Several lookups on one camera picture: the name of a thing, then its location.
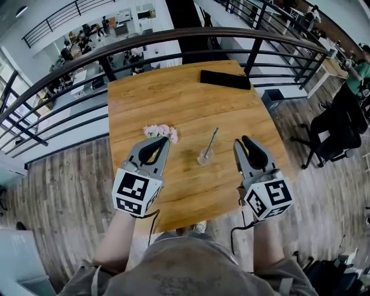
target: ceiling light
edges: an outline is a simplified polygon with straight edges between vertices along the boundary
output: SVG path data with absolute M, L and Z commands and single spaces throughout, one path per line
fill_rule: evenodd
M 24 13 L 26 9 L 27 9 L 27 6 L 22 6 L 21 8 L 19 8 L 17 11 L 16 17 L 20 17 L 20 15 Z

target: black smartphone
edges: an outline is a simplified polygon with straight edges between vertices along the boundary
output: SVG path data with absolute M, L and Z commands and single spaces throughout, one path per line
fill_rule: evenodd
M 247 76 L 232 75 L 207 70 L 201 70 L 201 83 L 250 90 L 250 81 Z

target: pink flower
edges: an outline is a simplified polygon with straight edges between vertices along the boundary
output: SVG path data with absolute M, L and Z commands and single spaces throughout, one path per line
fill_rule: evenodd
M 179 138 L 177 137 L 177 130 L 165 124 L 146 126 L 143 127 L 143 130 L 144 134 L 148 138 L 155 136 L 166 136 L 172 143 L 177 143 L 179 141 Z

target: gray t-shirt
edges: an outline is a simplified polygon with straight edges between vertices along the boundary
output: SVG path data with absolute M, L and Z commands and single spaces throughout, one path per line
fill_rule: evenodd
M 317 296 L 294 260 L 283 260 L 252 275 L 241 270 L 222 245 L 192 237 L 152 244 L 137 267 L 118 275 L 83 261 L 59 295 Z

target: window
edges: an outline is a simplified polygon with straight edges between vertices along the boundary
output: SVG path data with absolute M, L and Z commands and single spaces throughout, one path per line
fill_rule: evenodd
M 6 84 L 9 82 L 13 72 L 14 72 L 13 65 L 8 61 L 3 52 L 0 50 L 0 96 L 2 96 Z M 29 89 L 28 83 L 21 77 L 21 75 L 18 74 L 11 85 L 9 95 L 7 96 L 7 98 L 4 98 L 5 99 L 4 110 L 10 107 L 16 101 L 18 96 L 22 95 L 28 89 Z M 36 99 L 38 99 L 37 95 L 32 96 L 30 99 L 26 101 L 26 103 L 20 105 L 14 112 L 12 112 L 12 114 L 9 115 L 8 119 L 0 123 L 0 128 L 2 130 L 1 134 L 6 128 L 10 128 L 12 126 L 12 122 L 17 122 L 24 115 L 26 115 L 33 108 Z M 38 119 L 39 115 L 37 112 L 35 114 L 31 114 L 26 118 L 20 120 L 17 127 L 12 127 L 10 133 L 12 135 L 16 135 L 20 132 L 19 130 L 20 127 L 27 128 L 31 124 L 36 122 Z M 32 127 L 31 129 L 29 129 L 29 131 L 33 134 L 36 132 L 36 130 L 37 127 Z M 28 138 L 28 136 L 22 134 L 22 138 L 25 139 Z M 0 146 L 2 146 L 7 140 L 8 137 L 5 136 L 3 138 L 0 138 Z

